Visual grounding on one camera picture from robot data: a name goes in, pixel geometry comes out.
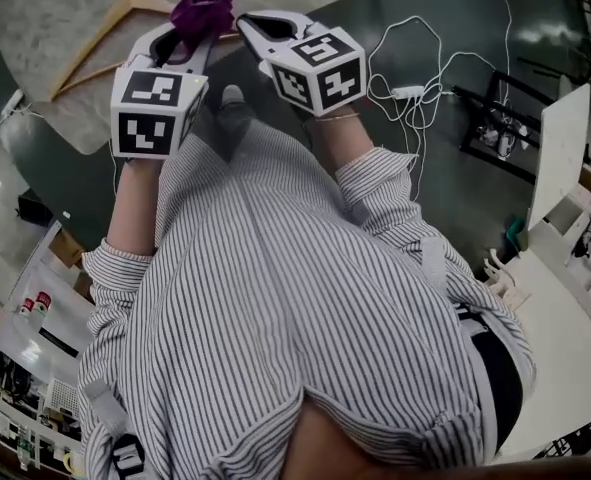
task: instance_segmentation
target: white board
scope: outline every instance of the white board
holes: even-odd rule
[[[588,134],[591,88],[586,84],[542,112],[539,162],[528,229],[557,206],[577,184]]]

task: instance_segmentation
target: white cable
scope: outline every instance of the white cable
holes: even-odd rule
[[[23,116],[25,116],[25,115],[28,114],[28,115],[31,115],[31,116],[35,116],[35,117],[39,117],[41,119],[44,119],[44,116],[42,114],[38,114],[37,112],[29,112],[28,111],[28,109],[31,107],[31,105],[32,105],[32,103],[29,103],[24,108],[11,110],[10,113],[7,116],[2,117],[2,119],[0,119],[0,126],[2,126],[2,123],[4,121],[6,121],[9,117],[11,117],[12,115],[15,115],[15,114],[21,114]]]
[[[508,26],[506,27],[506,35],[504,36],[504,46],[506,47],[506,74],[508,76],[510,76],[511,75],[511,57],[508,52],[508,35],[510,34],[511,25],[513,24],[513,14],[511,13],[511,6],[508,4],[508,0],[504,0],[504,3],[506,3],[506,10],[508,11]],[[506,102],[508,101],[508,84],[505,83],[504,85],[506,86],[506,94],[504,95],[503,100],[502,100],[501,84],[500,84],[500,90],[499,90],[499,95],[500,95],[499,99],[502,101],[502,105],[506,105]]]
[[[508,4],[508,0],[504,0],[504,2],[506,3],[506,8],[508,10],[508,17],[509,17],[508,26],[506,28],[506,34],[504,36],[504,46],[506,48],[506,63],[507,63],[506,72],[507,72],[507,75],[510,75],[510,53],[508,50],[508,37],[510,34],[511,25],[513,23],[513,16],[511,14],[511,9]],[[421,22],[428,29],[428,31],[435,37],[435,39],[437,39],[437,44],[438,44],[438,48],[437,48],[437,74],[424,85],[421,96],[413,98],[412,102],[411,102],[411,98],[408,98],[406,100],[406,104],[404,105],[404,109],[400,113],[399,107],[397,104],[397,100],[395,99],[393,92],[391,91],[388,81],[381,73],[374,73],[373,72],[372,61],[373,61],[373,57],[375,56],[375,54],[379,51],[379,49],[382,47],[382,45],[386,41],[386,38],[388,37],[388,33],[391,30],[396,29],[398,27],[402,27],[412,21]],[[435,119],[437,117],[437,110],[439,108],[439,102],[440,102],[441,97],[446,94],[450,94],[450,95],[453,94],[450,91],[444,91],[444,87],[442,85],[442,76],[443,76],[444,72],[448,69],[448,67],[451,65],[451,62],[453,62],[455,57],[458,57],[458,56],[477,57],[479,60],[484,62],[486,65],[488,65],[491,69],[493,69],[493,70],[496,69],[495,66],[493,66],[493,64],[491,64],[488,60],[486,60],[484,57],[482,57],[481,55],[479,55],[475,52],[455,52],[449,57],[448,61],[444,65],[444,67],[442,67],[442,39],[437,34],[437,32],[435,32],[435,30],[426,22],[426,20],[424,20],[424,18],[422,18],[421,16],[418,16],[418,15],[410,16],[409,18],[406,18],[400,22],[393,23],[393,24],[389,25],[386,28],[386,30],[384,31],[382,38],[377,43],[377,46],[375,46],[373,51],[368,56],[369,76],[368,76],[368,84],[366,86],[366,97],[372,103],[377,105],[382,110],[382,112],[384,112],[384,115],[386,116],[386,118],[390,122],[398,122],[399,123],[400,127],[402,128],[402,132],[404,133],[404,142],[406,144],[406,152],[407,153],[411,153],[411,148],[410,148],[409,142],[408,142],[408,134],[406,132],[406,126],[410,127],[415,132],[415,135],[417,137],[417,149],[415,150],[414,154],[419,156],[421,154],[422,146],[424,148],[424,153],[423,153],[421,161],[420,161],[420,172],[419,172],[419,177],[418,177],[418,181],[417,181],[417,192],[415,194],[415,197],[413,198],[413,201],[417,200],[417,197],[419,196],[419,189],[420,189],[420,185],[422,182],[422,174],[424,173],[424,160],[426,157],[426,146],[427,146],[427,144],[426,144],[426,130],[428,128],[430,128],[435,123]],[[375,91],[373,90],[373,82],[378,79],[381,80],[382,83],[384,84],[384,88],[386,89],[385,95],[376,94]],[[506,94],[504,94],[503,97],[502,97],[501,84],[499,87],[500,103],[502,103],[503,105],[506,105],[509,102],[508,84],[505,84],[505,85],[506,85]],[[386,107],[384,107],[384,105],[382,103],[380,103],[380,102],[383,102],[386,100],[393,100],[393,104],[395,107],[395,115],[394,116],[391,116],[389,114],[388,110],[386,110]],[[431,116],[430,121],[427,123],[426,116],[424,114],[424,105],[431,105],[431,104],[434,104],[433,115]],[[417,117],[418,110],[419,110],[419,114],[422,119],[421,125],[416,124],[416,117]],[[415,159],[413,159],[413,161],[409,165],[410,171],[412,171],[415,168],[415,166],[417,165],[417,156]]]
[[[111,160],[113,161],[113,194],[117,197],[117,162],[115,162],[115,157],[113,156],[113,139],[109,137],[108,139],[108,151],[111,154]]]

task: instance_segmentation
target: shirt cuff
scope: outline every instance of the shirt cuff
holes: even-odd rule
[[[94,283],[115,291],[137,291],[153,259],[120,251],[102,240],[94,251],[84,253],[84,269]]]
[[[350,210],[385,181],[406,170],[416,156],[374,148],[339,169],[335,176],[347,209]]]

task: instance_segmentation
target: clothes hanger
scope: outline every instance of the clothes hanger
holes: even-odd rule
[[[170,14],[175,6],[166,0],[118,0],[108,10],[102,25],[93,38],[84,45],[79,51],[75,59],[66,67],[64,72],[60,75],[57,81],[51,87],[48,95],[48,101],[53,101],[60,92],[64,84],[68,81],[71,75],[77,70],[82,62],[88,57],[93,49],[106,37],[115,26],[121,22],[126,16],[135,10],[158,12],[161,14]]]
[[[222,34],[221,36],[219,36],[217,42],[239,41],[240,39],[241,38],[237,32],[230,32],[228,34]],[[95,71],[89,75],[83,76],[79,80],[75,80],[74,82],[70,82],[69,84],[66,84],[64,87],[62,87],[57,92],[57,94],[55,94],[53,99],[59,98],[65,92],[68,92],[71,89],[75,89],[75,87],[85,84],[89,80],[93,80],[94,78],[99,78],[100,76],[103,76],[103,75],[106,75],[108,73],[115,71],[117,68],[122,66],[124,64],[124,62],[126,62],[126,60],[123,60],[121,62],[116,62],[115,64],[111,64],[110,66],[106,66],[105,68],[98,69],[97,71]]]

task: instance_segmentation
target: white cube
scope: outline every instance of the white cube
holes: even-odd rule
[[[339,27],[266,58],[280,98],[323,116],[366,94],[366,55]]]
[[[165,159],[177,153],[208,91],[208,77],[119,68],[111,95],[113,156]]]

